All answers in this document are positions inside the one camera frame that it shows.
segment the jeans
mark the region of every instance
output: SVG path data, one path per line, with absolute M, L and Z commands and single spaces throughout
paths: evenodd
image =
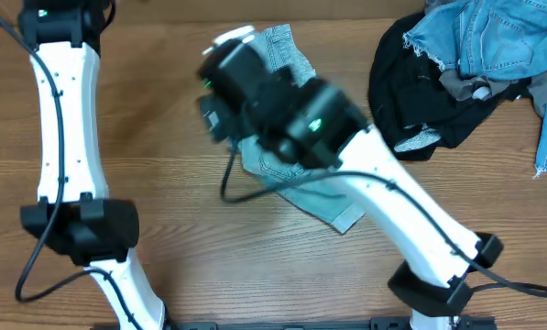
M 547 72 L 547 0 L 461 0 L 434 9 L 404 35 L 442 71 L 509 81 Z M 547 104 L 536 158 L 547 171 Z
M 316 75 L 311 64 L 295 46 L 289 25 L 268 28 L 256 34 L 249 45 L 259 53 L 270 71 L 290 66 L 298 85 L 304 85 Z M 257 137 L 242 140 L 240 150 L 244 169 L 266 185 L 321 172 L 305 170 L 300 164 L 282 163 L 273 153 L 258 145 Z M 323 220 L 341 234 L 365 214 L 363 209 L 325 181 L 280 191 L 279 195 L 304 212 Z

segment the green led light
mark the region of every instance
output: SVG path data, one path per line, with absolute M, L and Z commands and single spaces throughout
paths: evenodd
M 310 128 L 310 130 L 311 130 L 312 132 L 317 131 L 318 129 L 320 129 L 320 127 L 322 127 L 322 119 L 318 118 L 318 119 L 312 121 L 312 122 L 308 125 L 308 127 Z

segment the wood grain surface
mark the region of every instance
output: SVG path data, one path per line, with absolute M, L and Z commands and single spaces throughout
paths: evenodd
M 373 53 L 393 20 L 292 23 L 299 48 L 367 113 Z M 112 194 L 133 199 L 138 253 L 153 289 L 178 321 L 220 323 L 366 320 L 407 315 L 387 288 L 402 258 L 364 218 L 340 236 L 278 196 L 230 206 L 218 199 L 228 157 L 214 145 L 195 100 L 200 52 L 239 24 L 115 26 L 103 37 L 98 123 Z M 265 28 L 273 24 L 261 25 Z M 503 104 L 457 149 L 405 164 L 465 226 L 500 235 L 494 270 L 547 285 L 547 174 L 533 180 L 541 120 L 529 101 Z M 35 239 L 18 208 L 36 202 L 40 169 L 38 94 L 25 54 L 0 30 L 0 329 L 88 329 L 114 321 L 93 281 L 19 305 L 17 276 Z M 231 193 L 259 188 L 235 168 Z M 46 250 L 27 293 L 78 270 Z M 471 284 L 487 279 L 471 275 Z M 466 311 L 496 316 L 500 329 L 547 330 L 547 300 L 512 291 L 479 293 Z
M 0 0 L 10 22 L 23 0 Z M 117 24 L 264 20 L 394 18 L 415 13 L 425 0 L 117 0 Z

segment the frayed denim edge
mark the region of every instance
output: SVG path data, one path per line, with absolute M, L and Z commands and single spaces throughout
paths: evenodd
M 420 46 L 416 45 L 411 41 L 411 36 L 409 32 L 406 32 L 403 34 L 403 48 L 408 49 L 409 47 L 413 46 L 413 52 L 416 53 L 417 57 L 420 57 L 421 54 L 424 52 L 426 55 L 428 55 L 428 58 L 432 61 L 434 61 L 436 64 L 438 64 L 438 69 L 440 69 L 441 72 L 446 70 L 446 66 L 444 65 L 444 62 L 440 59 L 438 59 L 436 56 L 428 52 L 426 49 L 420 49 Z
M 544 167 L 536 167 L 536 175 L 533 176 L 533 179 L 536 180 L 540 178 L 542 173 L 547 173 L 547 170 Z

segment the gray cloth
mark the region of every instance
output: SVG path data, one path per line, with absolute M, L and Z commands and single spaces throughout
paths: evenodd
M 316 75 L 311 64 L 295 46 L 289 25 L 271 27 L 257 33 L 249 45 L 259 53 L 270 71 L 290 66 L 298 85 L 304 85 Z M 289 165 L 280 162 L 274 154 L 258 145 L 257 137 L 244 139 L 240 149 L 245 170 L 254 174 L 266 185 L 321 172 L 321 170 L 305 170 L 299 164 Z M 342 234 L 365 214 L 363 209 L 325 181 L 284 190 L 279 192 L 279 195 L 306 213 L 323 220 Z
M 440 83 L 458 101 L 469 98 L 486 101 L 508 89 L 512 82 L 494 82 L 487 77 L 474 77 L 463 80 L 456 70 L 446 70 L 440 76 Z
M 531 85 L 528 86 L 536 113 L 544 118 L 547 105 L 547 71 L 531 78 Z

